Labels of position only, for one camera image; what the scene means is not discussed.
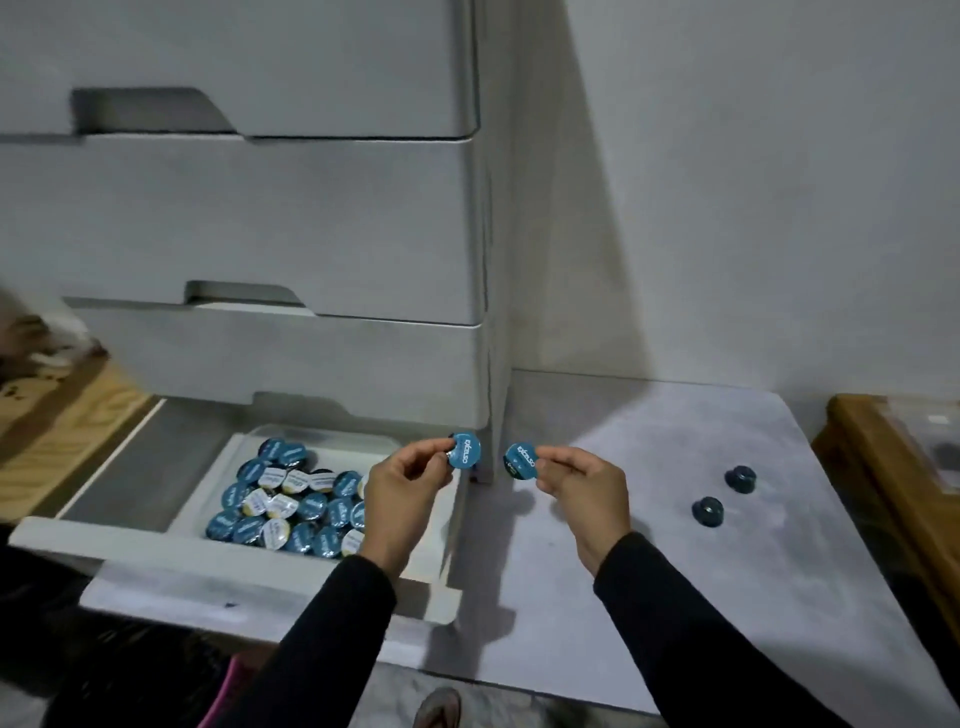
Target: drawer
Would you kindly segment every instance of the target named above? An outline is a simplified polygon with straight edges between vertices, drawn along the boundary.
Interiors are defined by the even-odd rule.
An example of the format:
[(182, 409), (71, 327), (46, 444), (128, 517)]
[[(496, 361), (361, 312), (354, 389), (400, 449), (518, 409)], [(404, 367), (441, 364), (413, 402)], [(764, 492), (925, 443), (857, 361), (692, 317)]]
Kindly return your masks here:
[(72, 133), (89, 88), (197, 89), (245, 136), (477, 125), (469, 0), (3, 3), (0, 49), (0, 134)]
[(0, 143), (0, 234), (63, 296), (185, 303), (198, 284), (259, 284), (317, 313), (478, 324), (478, 137)]
[(329, 400), (355, 418), (469, 429), (490, 419), (487, 325), (250, 303), (69, 303), (140, 387), (164, 397), (250, 403), (267, 392)]
[[(233, 584), (312, 595), (335, 562), (204, 537), (219, 494), (268, 436), (304, 442), (332, 470), (366, 472), (399, 446), (385, 436), (259, 424), (252, 407), (162, 400), (55, 518), (24, 519), (10, 543), (91, 568), (110, 561), (199, 575), (211, 589)], [(453, 621), (460, 593), (445, 583), (463, 491), (457, 472), (438, 495), (401, 575), (398, 614)]]

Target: drawer front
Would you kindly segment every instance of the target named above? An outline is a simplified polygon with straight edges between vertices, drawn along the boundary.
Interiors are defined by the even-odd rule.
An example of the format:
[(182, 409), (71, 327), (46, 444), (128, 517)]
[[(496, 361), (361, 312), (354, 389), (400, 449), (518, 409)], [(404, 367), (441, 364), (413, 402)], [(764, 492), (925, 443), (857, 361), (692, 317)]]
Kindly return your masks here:
[(302, 395), (358, 418), (472, 429), (490, 418), (485, 326), (281, 306), (71, 303), (137, 384), (165, 397), (249, 403), (257, 392)]
[(191, 281), (218, 281), (317, 313), (473, 325), (478, 139), (0, 143), (0, 233), (64, 296), (185, 303)]
[(469, 0), (4, 3), (0, 134), (71, 133), (76, 88), (179, 87), (246, 136), (465, 136), (470, 24)]

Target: printed logo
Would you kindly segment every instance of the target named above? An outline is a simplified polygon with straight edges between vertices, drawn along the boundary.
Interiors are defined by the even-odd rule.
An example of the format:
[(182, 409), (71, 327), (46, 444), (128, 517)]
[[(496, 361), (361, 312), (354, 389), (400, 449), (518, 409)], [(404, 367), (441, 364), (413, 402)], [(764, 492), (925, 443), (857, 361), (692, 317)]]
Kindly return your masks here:
[(519, 452), (521, 455), (523, 455), (523, 459), (526, 460), (528, 463), (530, 463), (533, 466), (537, 465), (537, 462), (535, 460), (530, 459), (530, 453), (527, 452), (525, 448), (517, 448), (516, 451)]

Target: black sleeve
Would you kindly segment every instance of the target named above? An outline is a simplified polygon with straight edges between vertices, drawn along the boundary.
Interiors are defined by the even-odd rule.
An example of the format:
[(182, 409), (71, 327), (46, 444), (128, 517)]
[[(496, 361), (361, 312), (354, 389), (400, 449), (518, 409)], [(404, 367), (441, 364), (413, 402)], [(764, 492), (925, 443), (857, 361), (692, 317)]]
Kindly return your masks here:
[(344, 559), (218, 728), (347, 728), (394, 607), (380, 567), (362, 556)]
[(725, 717), (738, 726), (848, 725), (750, 644), (640, 534), (617, 542), (593, 590), (670, 728)]

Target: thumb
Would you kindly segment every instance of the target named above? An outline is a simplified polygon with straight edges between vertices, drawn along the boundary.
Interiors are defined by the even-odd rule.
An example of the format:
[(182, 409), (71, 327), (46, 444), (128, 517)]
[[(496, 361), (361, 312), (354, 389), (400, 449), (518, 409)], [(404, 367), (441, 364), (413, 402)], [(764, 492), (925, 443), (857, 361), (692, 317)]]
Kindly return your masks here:
[(556, 496), (564, 480), (571, 473), (573, 471), (566, 465), (540, 458), (537, 461), (537, 487), (551, 496)]
[(450, 463), (446, 459), (446, 453), (435, 452), (423, 469), (423, 475), (417, 478), (417, 482), (426, 484), (434, 492), (439, 491), (446, 485), (449, 469)]

